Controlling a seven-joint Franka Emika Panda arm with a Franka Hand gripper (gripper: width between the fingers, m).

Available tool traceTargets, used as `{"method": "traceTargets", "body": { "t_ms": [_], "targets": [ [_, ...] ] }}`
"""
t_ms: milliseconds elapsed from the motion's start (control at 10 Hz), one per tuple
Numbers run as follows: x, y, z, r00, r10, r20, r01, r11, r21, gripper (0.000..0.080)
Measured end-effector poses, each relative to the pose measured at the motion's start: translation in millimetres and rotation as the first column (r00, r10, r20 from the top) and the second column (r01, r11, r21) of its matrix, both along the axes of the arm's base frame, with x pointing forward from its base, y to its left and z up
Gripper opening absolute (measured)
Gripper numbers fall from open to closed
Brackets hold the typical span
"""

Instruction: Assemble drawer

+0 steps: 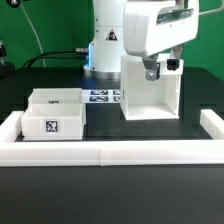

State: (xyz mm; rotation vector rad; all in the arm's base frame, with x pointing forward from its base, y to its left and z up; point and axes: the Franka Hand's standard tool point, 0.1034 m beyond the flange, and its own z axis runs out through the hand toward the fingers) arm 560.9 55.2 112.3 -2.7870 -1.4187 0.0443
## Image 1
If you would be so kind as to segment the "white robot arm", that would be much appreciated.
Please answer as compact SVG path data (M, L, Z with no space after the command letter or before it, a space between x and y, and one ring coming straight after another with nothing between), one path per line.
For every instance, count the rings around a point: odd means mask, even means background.
M199 0L92 0L94 37L84 74L103 79L121 76L121 57L143 59L156 71L158 55L170 51L168 65L179 66L183 45L197 35Z

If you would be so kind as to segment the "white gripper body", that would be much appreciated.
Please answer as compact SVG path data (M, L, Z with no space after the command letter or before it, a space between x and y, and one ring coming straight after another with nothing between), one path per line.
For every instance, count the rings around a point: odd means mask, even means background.
M129 0L123 14L123 43L142 58L193 40L198 31L198 0Z

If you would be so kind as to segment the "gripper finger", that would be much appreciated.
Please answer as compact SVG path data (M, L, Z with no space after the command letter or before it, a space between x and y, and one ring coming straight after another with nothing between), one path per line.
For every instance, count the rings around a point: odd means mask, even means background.
M171 49L169 58L167 59L168 70L175 71L179 68L182 51L183 51L182 45L175 46Z
M145 67L145 76L149 81L158 80L160 77L160 64L157 62L158 55L152 55L143 58L143 64Z

